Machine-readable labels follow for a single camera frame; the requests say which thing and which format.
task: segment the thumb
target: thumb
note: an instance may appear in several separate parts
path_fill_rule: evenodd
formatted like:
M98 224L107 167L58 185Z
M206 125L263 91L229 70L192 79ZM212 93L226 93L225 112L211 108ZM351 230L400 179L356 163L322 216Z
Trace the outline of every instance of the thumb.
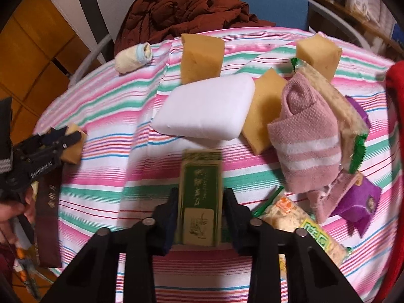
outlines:
M5 201L0 203L0 222L24 213L25 206L17 201Z

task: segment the human hand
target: human hand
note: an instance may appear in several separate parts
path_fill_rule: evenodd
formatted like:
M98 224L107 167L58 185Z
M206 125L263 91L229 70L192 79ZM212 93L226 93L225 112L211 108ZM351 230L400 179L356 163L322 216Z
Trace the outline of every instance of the human hand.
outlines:
M15 244L17 241L17 237L13 233L13 228L9 221L11 218L24 213L30 223L34 222L35 202L32 199L32 193L32 188L29 187L26 192L26 206L17 201L0 202L0 244L5 244L7 241L10 244Z

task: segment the screw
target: screw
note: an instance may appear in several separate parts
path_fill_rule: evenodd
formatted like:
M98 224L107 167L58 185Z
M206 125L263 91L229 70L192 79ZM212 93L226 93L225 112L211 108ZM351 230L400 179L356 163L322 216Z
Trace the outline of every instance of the screw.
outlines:
M156 221L155 221L154 218L144 218L144 219L142 220L142 223L143 223L144 225L154 225L154 224L156 223Z
M262 224L262 220L260 218L252 218L250 220L250 224L253 226L260 226Z
M298 235L298 236L300 236L300 237L305 237L305 236L307 236L307 230L306 229L303 229L303 228L297 228L296 230L295 230L295 233Z
M109 234L111 231L108 228L99 228L97 231L98 236L106 236Z

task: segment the table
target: table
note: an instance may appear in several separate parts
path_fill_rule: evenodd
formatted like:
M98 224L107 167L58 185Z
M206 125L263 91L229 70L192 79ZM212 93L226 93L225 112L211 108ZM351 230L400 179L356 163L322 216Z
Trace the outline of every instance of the table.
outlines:
M296 40L312 34L278 27L226 29L207 33L225 41L221 75L247 72L254 78L273 67L292 76L290 58ZM386 95L383 75L392 62L350 43L343 48L334 86L354 97L369 114L372 129L361 171L383 188L369 230L363 238L339 216L324 228L353 253L341 271L365 301L380 287L396 234L402 198L397 114ZM65 267L100 227L119 230L151 215L178 185L185 148L219 147L223 185L254 209L284 183L273 148L254 156L244 138L218 142L165 136L150 120L180 84L182 43L166 40L152 46L154 58L144 68L119 75L111 61L90 73L55 100L40 118L36 132L74 122L88 134L82 162L65 166L59 206L61 255ZM289 194L302 208L305 194ZM238 257L229 243L218 248L175 245L166 257L154 258L158 302L246 302L251 260ZM117 302L122 302L124 256L120 258ZM282 280L282 302L287 302Z

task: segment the white stripe on sock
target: white stripe on sock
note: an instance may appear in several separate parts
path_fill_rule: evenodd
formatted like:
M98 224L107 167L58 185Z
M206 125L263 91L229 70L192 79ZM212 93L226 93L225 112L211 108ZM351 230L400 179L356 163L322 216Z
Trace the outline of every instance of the white stripe on sock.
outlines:
M297 143L277 143L272 142L276 150L280 150L285 155L301 154L307 152L318 152L320 150L333 148L339 142L339 135L330 138Z
M284 158L280 158L279 156L278 159L289 170L300 171L300 170L306 170L308 168L313 168L316 166L329 166L337 164L341 161L341 153L339 152L338 154L328 157L309 158L307 160L301 160L301 161L288 161Z

